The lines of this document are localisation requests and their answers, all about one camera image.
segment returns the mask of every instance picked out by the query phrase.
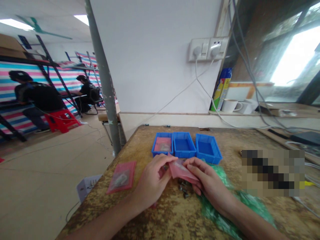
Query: black shirt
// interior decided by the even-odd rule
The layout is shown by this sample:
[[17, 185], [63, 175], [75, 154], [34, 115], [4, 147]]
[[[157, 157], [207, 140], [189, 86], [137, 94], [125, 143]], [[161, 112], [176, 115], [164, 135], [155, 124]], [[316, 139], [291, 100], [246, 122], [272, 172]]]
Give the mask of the black shirt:
[[84, 85], [82, 85], [80, 92], [90, 97], [90, 91], [94, 88], [96, 87], [92, 83], [86, 82]]
[[42, 111], [55, 111], [64, 108], [58, 92], [43, 83], [28, 82], [15, 87], [14, 92], [19, 102], [34, 102], [34, 105]]

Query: red plastic stool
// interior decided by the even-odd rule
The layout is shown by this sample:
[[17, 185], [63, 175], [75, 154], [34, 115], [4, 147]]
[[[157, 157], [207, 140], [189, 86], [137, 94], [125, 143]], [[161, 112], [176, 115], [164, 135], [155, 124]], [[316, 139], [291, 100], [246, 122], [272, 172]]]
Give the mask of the red plastic stool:
[[68, 127], [80, 123], [78, 120], [71, 114], [68, 109], [63, 109], [57, 112], [52, 112], [44, 115], [46, 120], [49, 123], [50, 129], [52, 132], [55, 132], [56, 129], [60, 130], [61, 133], [69, 132]]

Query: electrical outlet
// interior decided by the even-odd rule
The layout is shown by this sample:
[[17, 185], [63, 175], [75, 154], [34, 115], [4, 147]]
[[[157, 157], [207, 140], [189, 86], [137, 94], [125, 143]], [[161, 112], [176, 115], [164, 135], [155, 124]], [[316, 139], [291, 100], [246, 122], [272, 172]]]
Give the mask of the electrical outlet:
[[207, 61], [209, 43], [210, 43], [210, 38], [192, 39], [190, 43], [190, 50], [189, 50], [189, 62], [196, 61], [196, 56], [194, 55], [194, 49], [196, 47], [201, 48], [201, 53], [197, 57], [198, 61]]
[[210, 38], [207, 60], [212, 60], [214, 52], [215, 59], [224, 59], [227, 51], [229, 37]]

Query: ceiling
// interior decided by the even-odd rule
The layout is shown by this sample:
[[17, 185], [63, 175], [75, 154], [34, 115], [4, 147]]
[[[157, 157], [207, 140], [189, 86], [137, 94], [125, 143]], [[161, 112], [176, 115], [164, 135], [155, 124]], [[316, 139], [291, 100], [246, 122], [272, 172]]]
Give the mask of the ceiling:
[[[91, 42], [89, 26], [73, 15], [86, 14], [84, 0], [1, 0], [0, 19], [16, 15], [35, 17], [42, 30], [73, 38], [72, 40], [39, 34], [44, 43]], [[30, 43], [39, 43], [35, 31], [25, 31], [0, 23], [0, 33], [18, 37], [23, 35]]]

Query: chair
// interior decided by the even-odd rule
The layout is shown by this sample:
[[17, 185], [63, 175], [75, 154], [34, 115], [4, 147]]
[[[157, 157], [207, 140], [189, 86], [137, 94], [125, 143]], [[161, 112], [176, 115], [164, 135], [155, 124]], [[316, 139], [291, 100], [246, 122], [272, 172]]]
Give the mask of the chair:
[[91, 99], [91, 104], [93, 105], [94, 109], [97, 111], [97, 113], [85, 113], [87, 115], [97, 115], [98, 111], [105, 111], [105, 109], [97, 109], [96, 105], [100, 102], [103, 102], [103, 98], [100, 96], [100, 88], [96, 87], [90, 90], [89, 98]]
[[45, 114], [44, 116], [47, 122], [49, 123], [49, 127], [52, 132], [55, 132], [56, 129], [58, 129], [61, 133], [67, 133], [69, 132], [68, 127], [73, 126], [75, 124], [80, 126], [78, 120], [72, 115], [72, 113], [68, 109], [51, 112]]

